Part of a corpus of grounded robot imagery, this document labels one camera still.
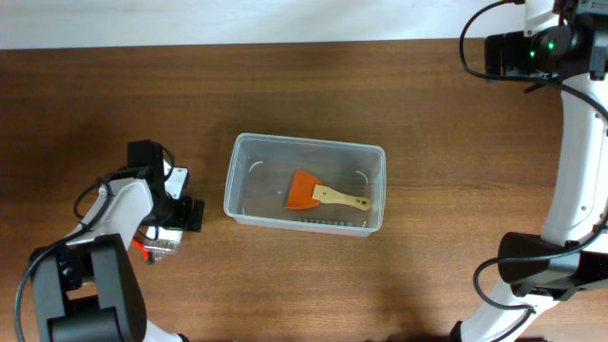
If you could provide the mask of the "clear case coloured bits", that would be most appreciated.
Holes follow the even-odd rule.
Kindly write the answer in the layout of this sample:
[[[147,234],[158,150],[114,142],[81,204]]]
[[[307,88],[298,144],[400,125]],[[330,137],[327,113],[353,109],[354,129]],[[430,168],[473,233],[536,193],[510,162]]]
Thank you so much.
[[[183,231],[167,230],[162,227],[149,226],[143,233],[143,246],[153,261],[173,256],[181,245]]]

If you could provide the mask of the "orange socket bit rail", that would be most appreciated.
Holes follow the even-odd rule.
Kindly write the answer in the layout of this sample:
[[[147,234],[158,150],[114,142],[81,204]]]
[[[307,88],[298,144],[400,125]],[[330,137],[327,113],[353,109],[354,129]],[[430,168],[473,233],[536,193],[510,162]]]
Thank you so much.
[[[353,227],[353,223],[350,221],[324,220],[324,219],[312,219],[312,218],[310,218],[310,219],[300,218],[298,221],[303,222],[303,223],[312,223],[312,224],[321,224],[321,225]]]

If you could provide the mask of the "orange scraper wooden handle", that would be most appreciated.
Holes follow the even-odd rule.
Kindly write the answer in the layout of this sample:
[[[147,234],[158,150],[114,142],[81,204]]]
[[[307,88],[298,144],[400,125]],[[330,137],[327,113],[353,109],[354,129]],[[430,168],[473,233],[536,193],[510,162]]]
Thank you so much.
[[[311,210],[320,204],[337,204],[367,211],[371,209],[371,200],[341,193],[326,186],[315,175],[296,169],[286,200],[286,208],[301,211]]]

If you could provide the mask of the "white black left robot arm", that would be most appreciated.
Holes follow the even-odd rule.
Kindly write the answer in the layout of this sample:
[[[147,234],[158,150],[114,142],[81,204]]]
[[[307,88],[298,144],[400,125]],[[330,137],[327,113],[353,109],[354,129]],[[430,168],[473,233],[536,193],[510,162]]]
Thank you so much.
[[[42,341],[184,341],[148,319],[127,250],[163,231],[200,232],[204,202],[184,194],[188,182],[162,144],[130,142],[126,166],[92,184],[97,198],[75,229],[30,255],[13,304],[16,339],[30,285]]]

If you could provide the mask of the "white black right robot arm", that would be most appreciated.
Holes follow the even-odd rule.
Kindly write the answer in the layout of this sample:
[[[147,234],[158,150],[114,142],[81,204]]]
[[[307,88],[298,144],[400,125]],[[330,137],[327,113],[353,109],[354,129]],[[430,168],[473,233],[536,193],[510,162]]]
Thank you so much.
[[[538,235],[510,232],[497,256],[499,280],[451,341],[515,341],[542,313],[582,292],[607,286],[607,4],[529,0],[521,31],[484,41],[488,81],[560,91],[563,132],[558,178]]]

